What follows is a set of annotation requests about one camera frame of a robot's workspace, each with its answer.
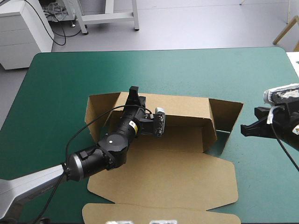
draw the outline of green tabletop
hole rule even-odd
[[[242,222],[295,222],[298,172],[275,140],[240,133],[240,124],[256,120],[254,107],[263,105],[264,90],[295,82],[281,48],[38,54],[0,131],[0,177],[13,179],[63,162],[67,140],[84,125],[88,96],[137,85],[140,92],[243,102],[219,156],[235,164],[239,200],[213,211],[236,214]],[[91,144],[86,130],[71,151]],[[299,153],[287,148],[299,162]],[[53,222],[82,222],[86,203],[107,202],[86,185],[87,180],[62,184],[45,215]],[[21,221],[35,217],[48,196],[26,204]]]

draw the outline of cardboard flap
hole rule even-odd
[[[167,115],[213,119],[209,110],[209,98],[150,93],[139,93],[139,96],[146,97],[146,107],[153,113],[156,107],[162,107],[165,109]],[[121,92],[115,106],[125,104],[127,97],[127,92]]]
[[[209,99],[217,130],[231,132],[243,107],[242,103]]]
[[[182,150],[186,147],[192,148],[186,143]],[[132,145],[127,163],[93,175],[88,190],[115,203],[202,211],[238,198],[233,163],[201,152],[150,149],[148,144]]]
[[[85,123],[88,124],[100,114],[112,109],[119,95],[120,93],[117,92],[89,96],[85,114]],[[100,128],[104,126],[108,117],[109,114],[103,116],[88,127],[94,142],[97,142],[100,139]]]
[[[85,224],[104,224],[107,221],[132,221],[149,224],[151,220],[177,220],[178,224],[240,224],[231,214],[187,209],[148,208],[128,204],[87,204],[82,210]]]

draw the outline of cable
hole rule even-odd
[[[44,13],[48,13],[48,15],[47,15],[47,17],[48,16],[54,16],[54,14],[52,14],[52,13],[50,13],[50,12],[47,12],[47,11],[44,11]],[[72,37],[72,36],[76,36],[76,35],[78,35],[80,32],[81,32],[81,30],[79,30],[77,33],[75,33],[75,34],[72,34],[72,35],[61,35],[61,34],[58,34],[58,33],[56,33],[56,32],[54,32],[54,31],[52,31],[54,34],[56,34],[56,35],[58,35],[58,36],[62,36],[62,37]]]
[[[117,106],[117,107],[114,107],[112,108],[111,110],[108,110],[104,113],[102,113],[101,115],[99,115],[98,117],[96,117],[95,119],[93,119],[91,122],[89,122],[87,125],[83,126],[79,131],[77,131],[71,138],[70,140],[68,141],[67,145],[66,145],[66,148],[65,148],[65,165],[67,167],[68,165],[68,158],[69,158],[69,147],[70,147],[70,144],[71,142],[74,140],[74,138],[77,137],[78,134],[80,134],[85,128],[87,128],[88,126],[90,126],[93,122],[97,121],[98,119],[100,119],[101,117],[103,117],[104,115],[110,113],[111,111],[115,110],[115,109],[118,109],[118,108],[121,108],[121,107],[139,107],[139,108],[142,108],[146,111],[148,111],[150,114],[152,114],[152,112],[147,109],[147,108],[144,108],[142,106],[138,106],[138,105],[121,105],[121,106]]]
[[[29,222],[29,224],[35,224],[43,216],[43,214],[47,210],[47,208],[48,208],[48,206],[49,206],[49,204],[50,204],[50,202],[51,202],[51,200],[52,200],[52,198],[53,198],[53,196],[54,196],[54,194],[55,194],[55,192],[56,192],[56,190],[57,190],[57,188],[58,188],[58,186],[59,186],[59,184],[60,184],[60,182],[61,182],[64,175],[65,175],[65,173],[60,175],[60,177],[59,177],[58,181],[56,182],[55,187],[53,188],[52,193],[51,193],[50,197],[48,198],[47,203],[43,207],[43,210],[41,211],[41,213],[39,213],[39,215],[32,222]]]
[[[64,45],[66,44],[66,36],[65,36],[64,29],[63,29],[62,25],[60,24],[61,29],[62,29],[62,32],[63,32],[63,34],[64,34],[64,43],[63,43],[63,44],[60,44],[60,43],[57,43],[57,42],[51,37],[51,35],[49,34],[49,32],[48,32],[48,30],[47,30],[47,28],[46,28],[46,26],[45,26],[43,20],[41,19],[40,15],[38,14],[37,10],[31,5],[30,2],[28,2],[27,0],[24,0],[24,1],[27,2],[27,3],[33,8],[33,10],[34,10],[35,13],[37,14],[38,18],[39,18],[40,21],[42,22],[43,27],[45,28],[47,34],[48,34],[49,37],[51,38],[51,40],[52,40],[55,44],[57,44],[57,45],[59,45],[59,46],[64,46]]]
[[[58,33],[54,32],[54,31],[52,31],[52,32],[53,32],[54,34],[58,35],[58,36],[63,36],[63,37],[64,37],[64,35],[58,34]],[[75,34],[73,34],[73,35],[66,35],[65,37],[77,36],[80,32],[81,32],[81,30],[79,30],[77,33],[75,33]]]
[[[286,150],[286,148],[284,147],[284,145],[282,144],[281,140],[279,139],[279,137],[277,136],[276,134],[276,131],[274,130],[274,126],[273,124],[271,123],[271,128],[272,128],[272,131],[275,135],[275,138],[276,140],[278,141],[278,143],[280,144],[281,148],[283,149],[283,151],[285,152],[285,154],[289,157],[289,159],[291,160],[292,164],[295,166],[295,168],[298,170],[299,172],[299,167],[298,165],[296,164],[295,160],[291,157],[291,155],[289,154],[289,152]]]

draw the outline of yellow label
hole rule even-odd
[[[138,132],[138,127],[137,127],[137,125],[134,123],[134,121],[130,121],[129,125],[130,125],[132,128],[134,128],[134,130],[135,130],[135,134],[137,134],[137,132]]]

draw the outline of brown cardboard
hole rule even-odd
[[[179,224],[240,223],[234,215],[206,212],[235,202],[238,192],[233,163],[202,152],[216,141],[216,128],[225,131],[233,128],[242,104],[208,98],[139,95],[146,97],[146,106],[153,112],[157,106],[165,109],[164,135],[159,139],[139,136],[130,146],[126,164],[90,178],[89,191],[116,204],[86,205],[85,223],[133,219],[138,224],[167,217],[179,219]],[[88,123],[102,112],[125,104],[127,96],[124,92],[90,96],[85,121]],[[100,127],[109,124],[113,128],[121,111],[120,108],[110,113],[90,127],[95,141],[99,139]]]
[[[149,224],[151,220],[177,220],[178,224],[240,224],[231,214],[190,209],[149,208],[130,204],[87,204],[82,210],[86,224],[104,224],[107,221],[134,221]]]

